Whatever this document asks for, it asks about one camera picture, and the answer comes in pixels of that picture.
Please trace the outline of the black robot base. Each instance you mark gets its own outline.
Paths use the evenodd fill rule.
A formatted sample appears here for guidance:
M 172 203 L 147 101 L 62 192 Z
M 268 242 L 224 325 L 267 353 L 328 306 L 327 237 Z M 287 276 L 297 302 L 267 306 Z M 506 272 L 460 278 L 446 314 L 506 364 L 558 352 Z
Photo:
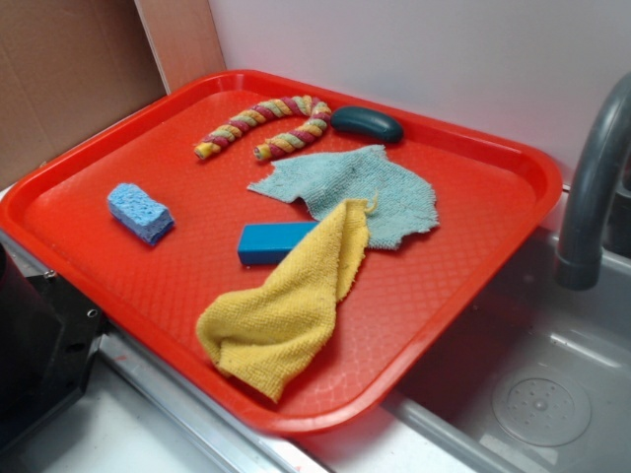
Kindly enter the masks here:
M 86 391 L 104 315 L 62 276 L 25 276 L 1 250 L 1 448 Z

